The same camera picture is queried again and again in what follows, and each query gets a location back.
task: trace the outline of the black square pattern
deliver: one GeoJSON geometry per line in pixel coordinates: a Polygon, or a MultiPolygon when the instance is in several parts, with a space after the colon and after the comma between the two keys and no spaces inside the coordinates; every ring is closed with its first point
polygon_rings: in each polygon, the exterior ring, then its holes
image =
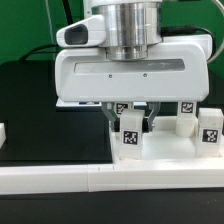
{"type": "Polygon", "coordinates": [[[116,108],[117,114],[122,114],[124,109],[128,109],[128,104],[127,103],[118,103],[117,104],[117,108],[116,108]]]}
{"type": "Polygon", "coordinates": [[[138,145],[138,132],[124,131],[123,143],[128,145],[138,145]]]}
{"type": "Polygon", "coordinates": [[[204,129],[202,142],[217,143],[218,142],[218,130],[204,129]]]}
{"type": "Polygon", "coordinates": [[[181,104],[181,113],[193,114],[193,112],[194,112],[194,104],[193,103],[183,102],[181,104]]]}

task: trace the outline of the white base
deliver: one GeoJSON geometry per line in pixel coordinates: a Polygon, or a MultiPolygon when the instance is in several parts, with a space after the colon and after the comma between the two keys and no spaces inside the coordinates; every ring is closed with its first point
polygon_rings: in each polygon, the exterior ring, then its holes
{"type": "Polygon", "coordinates": [[[0,149],[5,142],[6,136],[5,136],[5,126],[4,124],[0,124],[0,149]]]}
{"type": "Polygon", "coordinates": [[[0,168],[0,194],[224,187],[223,136],[218,158],[196,158],[194,138],[175,135],[175,117],[155,123],[143,160],[119,160],[119,134],[111,133],[114,164],[0,168]]]}

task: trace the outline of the white block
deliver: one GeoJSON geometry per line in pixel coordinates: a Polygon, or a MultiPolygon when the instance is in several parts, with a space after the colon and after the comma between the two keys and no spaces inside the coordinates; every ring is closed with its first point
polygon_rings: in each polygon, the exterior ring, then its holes
{"type": "Polygon", "coordinates": [[[0,124],[0,149],[5,142],[6,135],[5,135],[5,126],[4,124],[0,124]]]}
{"type": "Polygon", "coordinates": [[[198,122],[200,128],[223,128],[223,113],[220,109],[200,108],[198,122]]]}
{"type": "Polygon", "coordinates": [[[220,109],[201,108],[198,117],[196,157],[218,157],[223,130],[220,109]]]}
{"type": "Polygon", "coordinates": [[[145,111],[124,110],[120,118],[119,157],[141,159],[142,156],[142,122],[145,111]]]}
{"type": "Polygon", "coordinates": [[[177,117],[176,135],[184,138],[190,138],[195,135],[196,117],[177,117]]]}

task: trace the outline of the black table surface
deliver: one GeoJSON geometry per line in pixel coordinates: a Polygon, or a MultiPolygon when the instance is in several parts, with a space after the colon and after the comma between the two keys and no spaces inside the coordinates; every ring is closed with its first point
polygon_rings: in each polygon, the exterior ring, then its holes
{"type": "MultiPolygon", "coordinates": [[[[200,107],[224,108],[224,80],[210,74],[200,107]]],[[[0,66],[0,166],[111,163],[101,110],[57,110],[54,62],[0,66]]],[[[175,115],[162,104],[160,115],[175,115]]],[[[0,196],[0,224],[224,223],[224,188],[0,196]]]]}

